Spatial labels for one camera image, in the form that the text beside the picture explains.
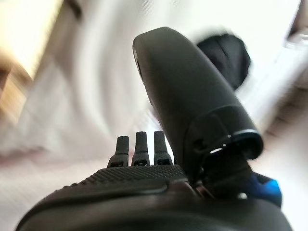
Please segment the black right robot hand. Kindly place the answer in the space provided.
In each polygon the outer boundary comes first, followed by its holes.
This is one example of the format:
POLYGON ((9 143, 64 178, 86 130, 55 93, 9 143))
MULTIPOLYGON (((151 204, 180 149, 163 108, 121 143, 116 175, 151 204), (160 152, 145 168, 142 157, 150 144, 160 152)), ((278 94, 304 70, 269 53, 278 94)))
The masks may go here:
POLYGON ((135 62, 162 126, 151 165, 144 132, 117 139, 106 168, 54 191, 19 231, 289 231, 276 180, 248 161, 263 140, 234 91, 179 32, 161 27, 133 41, 135 62))

